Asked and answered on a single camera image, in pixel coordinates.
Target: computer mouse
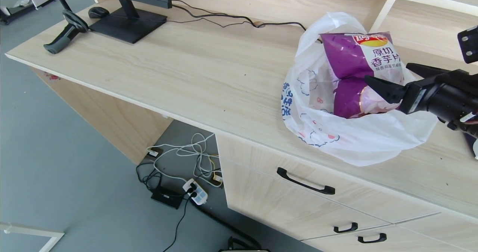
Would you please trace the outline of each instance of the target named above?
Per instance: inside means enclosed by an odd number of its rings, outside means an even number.
[[[88,10],[88,16],[91,19],[101,19],[107,15],[109,15],[109,11],[104,7],[92,7]]]

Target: monitor stand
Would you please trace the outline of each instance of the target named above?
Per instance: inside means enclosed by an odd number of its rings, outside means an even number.
[[[166,16],[135,9],[131,0],[119,0],[121,8],[90,25],[99,32],[134,44],[166,22]]]

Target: barcode scanner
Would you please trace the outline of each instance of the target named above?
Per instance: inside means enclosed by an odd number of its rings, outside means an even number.
[[[70,44],[75,36],[86,33],[89,29],[88,24],[70,10],[64,9],[63,17],[65,17],[68,25],[50,44],[43,45],[51,54],[59,53]]]

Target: computer monitor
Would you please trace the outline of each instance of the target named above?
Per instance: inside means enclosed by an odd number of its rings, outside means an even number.
[[[170,9],[171,0],[134,0]],[[132,0],[119,0],[121,8],[92,24],[91,31],[106,34],[128,43],[136,43],[166,22],[166,16],[136,9]]]

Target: black drawer handle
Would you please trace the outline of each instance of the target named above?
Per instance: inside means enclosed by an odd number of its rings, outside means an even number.
[[[364,241],[362,236],[358,237],[358,241],[361,243],[374,243],[374,242],[385,242],[387,240],[387,234],[386,233],[381,233],[380,237],[377,240],[374,241]]]
[[[352,223],[352,226],[347,229],[347,230],[338,230],[338,227],[333,227],[333,231],[336,233],[343,233],[343,232],[349,232],[349,231],[354,231],[359,229],[359,224],[358,223]]]
[[[302,184],[301,182],[299,181],[295,181],[293,180],[292,178],[290,178],[288,175],[287,175],[287,170],[285,170],[284,168],[280,168],[278,167],[277,168],[277,174],[280,175],[282,178],[285,178],[291,182],[294,182],[295,184],[299,184],[303,187],[306,187],[308,189],[312,189],[313,191],[316,191],[316,192],[320,192],[320,193],[323,193],[323,194],[329,194],[329,195],[334,195],[335,194],[335,188],[331,187],[331,186],[325,186],[324,189],[316,189],[314,187],[311,187],[311,186],[307,186],[306,184]]]

